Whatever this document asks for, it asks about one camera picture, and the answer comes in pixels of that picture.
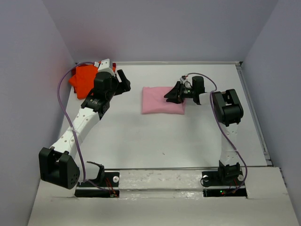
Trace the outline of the pink t shirt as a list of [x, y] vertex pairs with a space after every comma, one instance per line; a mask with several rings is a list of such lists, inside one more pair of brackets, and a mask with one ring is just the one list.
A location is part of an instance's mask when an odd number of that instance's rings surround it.
[[167, 102], [164, 95], [171, 91], [172, 87], [143, 87], [142, 90], [142, 114], [168, 113], [184, 115], [186, 103], [175, 104]]

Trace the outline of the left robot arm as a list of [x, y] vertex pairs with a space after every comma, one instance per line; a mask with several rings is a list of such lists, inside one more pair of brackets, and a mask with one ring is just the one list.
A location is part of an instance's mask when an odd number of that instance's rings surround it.
[[121, 69], [117, 73], [100, 71], [96, 74], [94, 87], [81, 104], [74, 121], [68, 121], [68, 129], [50, 148], [40, 150], [41, 180], [66, 189], [85, 182], [100, 187], [105, 178], [104, 166], [88, 161], [86, 167], [80, 145], [103, 118], [111, 99], [130, 89], [130, 81]]

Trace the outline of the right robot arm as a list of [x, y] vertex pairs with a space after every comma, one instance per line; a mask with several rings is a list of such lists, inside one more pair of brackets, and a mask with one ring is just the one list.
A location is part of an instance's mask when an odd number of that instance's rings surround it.
[[244, 110], [234, 89], [224, 92], [217, 90], [217, 85], [208, 76], [201, 73], [188, 73], [180, 78], [175, 86], [164, 95], [167, 102], [181, 104], [190, 98], [200, 105], [199, 95], [204, 94], [204, 79], [214, 85], [209, 92], [209, 103], [221, 132], [221, 156], [218, 169], [202, 173], [201, 183], [204, 187], [227, 186], [239, 181], [243, 184], [247, 174], [243, 174], [239, 161], [246, 166], [236, 147], [238, 125], [244, 116]]

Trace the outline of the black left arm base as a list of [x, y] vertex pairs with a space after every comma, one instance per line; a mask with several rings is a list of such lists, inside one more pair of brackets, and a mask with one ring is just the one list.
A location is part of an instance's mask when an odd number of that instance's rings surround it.
[[89, 166], [96, 166], [98, 174], [94, 179], [88, 179], [83, 183], [77, 183], [75, 197], [77, 198], [118, 198], [120, 172], [106, 170], [102, 164], [87, 161]]

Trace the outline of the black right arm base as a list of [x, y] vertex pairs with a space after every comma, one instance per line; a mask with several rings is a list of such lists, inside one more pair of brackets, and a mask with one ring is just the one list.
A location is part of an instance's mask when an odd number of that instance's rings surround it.
[[203, 171], [200, 184], [203, 187], [203, 197], [247, 197], [245, 183], [242, 184], [244, 177], [239, 175], [237, 178], [222, 182], [218, 178], [217, 171]]

